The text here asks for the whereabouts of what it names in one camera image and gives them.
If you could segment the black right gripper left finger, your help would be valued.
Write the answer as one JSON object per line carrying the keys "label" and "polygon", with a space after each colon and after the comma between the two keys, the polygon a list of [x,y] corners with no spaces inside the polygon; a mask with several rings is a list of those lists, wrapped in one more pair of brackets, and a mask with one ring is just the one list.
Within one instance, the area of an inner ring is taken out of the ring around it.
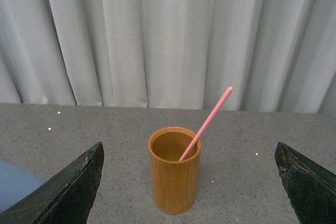
{"label": "black right gripper left finger", "polygon": [[1,223],[86,223],[101,181],[96,143],[34,192],[1,213]]}

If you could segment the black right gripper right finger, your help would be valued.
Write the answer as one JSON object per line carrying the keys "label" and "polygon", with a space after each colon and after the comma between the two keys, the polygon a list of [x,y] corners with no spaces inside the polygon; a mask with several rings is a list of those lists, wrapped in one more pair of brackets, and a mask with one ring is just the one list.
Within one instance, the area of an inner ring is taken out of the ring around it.
{"label": "black right gripper right finger", "polygon": [[335,223],[335,174],[279,142],[275,161],[300,223]]}

